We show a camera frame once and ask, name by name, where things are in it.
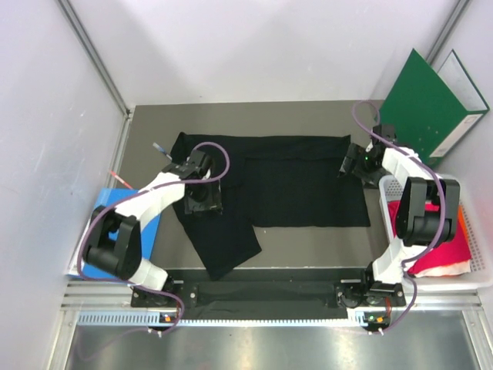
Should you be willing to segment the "black t-shirt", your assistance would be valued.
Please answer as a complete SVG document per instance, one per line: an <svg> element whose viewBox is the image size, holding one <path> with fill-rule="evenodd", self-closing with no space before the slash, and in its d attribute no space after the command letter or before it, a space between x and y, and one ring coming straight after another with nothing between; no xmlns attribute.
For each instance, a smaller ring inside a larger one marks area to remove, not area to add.
<svg viewBox="0 0 493 370"><path fill-rule="evenodd" d="M261 252L255 227L369 227L361 180L339 174L350 137L214 136L180 133L182 163L201 143L220 181L221 213L173 209L212 280Z"/></svg>

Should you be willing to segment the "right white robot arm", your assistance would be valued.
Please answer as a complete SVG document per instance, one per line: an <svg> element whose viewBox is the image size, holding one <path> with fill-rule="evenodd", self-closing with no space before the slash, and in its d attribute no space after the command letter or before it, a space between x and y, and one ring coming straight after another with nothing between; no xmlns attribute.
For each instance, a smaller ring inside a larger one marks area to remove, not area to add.
<svg viewBox="0 0 493 370"><path fill-rule="evenodd" d="M372 185L390 174L401 185L402 194L396 234L358 282L339 285L338 301L346 308L378 305L385 300L404 306L402 283L414 282L408 273L412 264L456 234L460 185L439 177L413 150L383 143L368 149L352 143L340 167L340 175L348 174Z"/></svg>

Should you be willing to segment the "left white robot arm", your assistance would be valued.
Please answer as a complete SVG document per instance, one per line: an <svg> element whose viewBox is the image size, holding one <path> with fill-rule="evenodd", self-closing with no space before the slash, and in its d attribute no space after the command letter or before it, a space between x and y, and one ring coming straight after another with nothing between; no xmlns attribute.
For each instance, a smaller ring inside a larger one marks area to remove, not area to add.
<svg viewBox="0 0 493 370"><path fill-rule="evenodd" d="M110 281L126 283L136 294L146 292L157 305L177 301L169 274L145 258L142 231L148 223L177 201L186 214L220 212L220 181L230 168L213 173L213 158L194 148L181 164L171 163L147 186L109 206L97 207L85 232L77 268L91 265L110 274Z"/></svg>

